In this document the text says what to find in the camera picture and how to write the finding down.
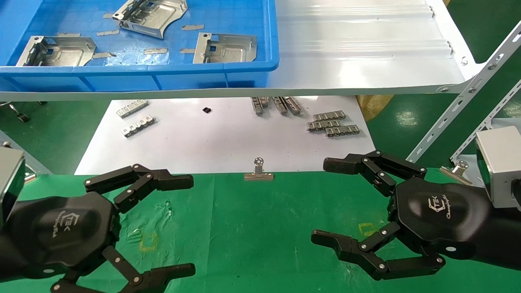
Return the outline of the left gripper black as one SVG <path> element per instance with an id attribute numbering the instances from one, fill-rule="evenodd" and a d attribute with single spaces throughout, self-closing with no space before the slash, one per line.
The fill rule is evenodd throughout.
<path id="1" fill-rule="evenodd" d="M 196 273 L 193 263 L 154 268 L 139 273 L 113 247 L 125 214 L 153 191 L 193 188 L 192 175 L 140 164 L 87 179 L 79 197 L 48 197 L 19 201 L 11 213 L 11 279 L 43 279 L 65 274 L 52 293 L 99 293 L 77 285 L 105 260 L 128 281 L 121 293 L 163 293 L 170 281 Z M 102 194 L 125 188 L 114 204 Z"/>

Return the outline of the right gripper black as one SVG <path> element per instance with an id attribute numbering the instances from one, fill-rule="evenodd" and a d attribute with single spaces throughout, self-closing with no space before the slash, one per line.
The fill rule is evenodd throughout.
<path id="1" fill-rule="evenodd" d="M 445 266 L 439 254 L 458 260 L 481 260 L 484 228 L 493 210 L 484 189 L 424 180 L 427 169 L 381 151 L 327 157 L 324 171 L 361 175 L 383 196 L 392 197 L 392 221 L 363 241 L 313 230 L 311 241 L 335 251 L 338 260 L 359 265 L 374 280 L 436 274 Z M 397 185 L 391 175 L 406 180 Z M 398 238 L 421 256 L 385 261 L 376 252 Z"/>

